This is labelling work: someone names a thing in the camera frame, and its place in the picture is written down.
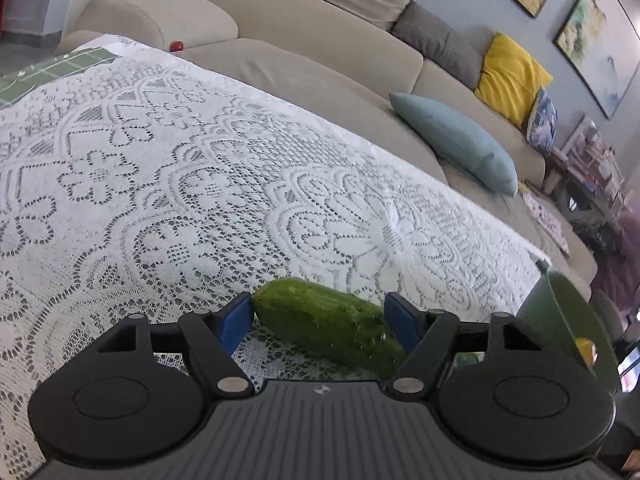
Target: floral lace pattern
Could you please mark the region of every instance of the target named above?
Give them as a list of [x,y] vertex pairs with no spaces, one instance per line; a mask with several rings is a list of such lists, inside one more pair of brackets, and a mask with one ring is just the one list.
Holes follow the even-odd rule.
[[[0,112],[0,478],[41,462],[31,392],[119,319],[174,321],[280,276],[463,319],[515,312],[539,277],[513,230],[317,116],[151,49]],[[180,365],[175,356],[162,362]],[[266,377],[367,377],[256,322]]]

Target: cucumber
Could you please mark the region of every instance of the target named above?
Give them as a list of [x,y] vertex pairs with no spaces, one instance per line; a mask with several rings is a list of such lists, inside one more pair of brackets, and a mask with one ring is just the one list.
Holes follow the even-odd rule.
[[297,278],[274,280],[252,295],[260,322],[277,337],[385,379],[404,362],[383,311],[352,294]]

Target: green bowl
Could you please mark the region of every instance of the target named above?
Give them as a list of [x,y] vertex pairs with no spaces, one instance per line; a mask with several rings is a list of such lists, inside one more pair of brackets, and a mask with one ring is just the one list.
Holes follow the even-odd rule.
[[618,360],[604,327],[580,292],[562,274],[552,269],[544,273],[516,317],[538,332],[543,343],[559,346],[585,367],[575,340],[585,337],[593,341],[598,358],[592,368],[587,368],[611,394],[622,389]]

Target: sofa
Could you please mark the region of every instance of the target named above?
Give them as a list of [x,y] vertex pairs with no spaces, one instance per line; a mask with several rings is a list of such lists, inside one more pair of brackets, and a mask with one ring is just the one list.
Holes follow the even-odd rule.
[[570,256],[532,218],[520,196],[487,191],[436,157],[394,113],[389,94],[440,101],[470,117],[509,153],[518,179],[540,188],[545,159],[473,91],[389,32],[323,0],[92,0],[59,52],[101,34],[127,36],[306,108],[410,162],[482,206],[544,251],[589,298],[596,262],[552,202]]

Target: green placemat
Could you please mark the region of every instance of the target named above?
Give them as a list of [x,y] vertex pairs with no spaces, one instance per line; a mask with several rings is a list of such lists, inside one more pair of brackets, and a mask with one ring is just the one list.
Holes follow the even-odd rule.
[[34,89],[62,77],[84,72],[92,66],[110,63],[118,56],[104,48],[78,50],[47,59],[0,78],[0,109],[19,101]]

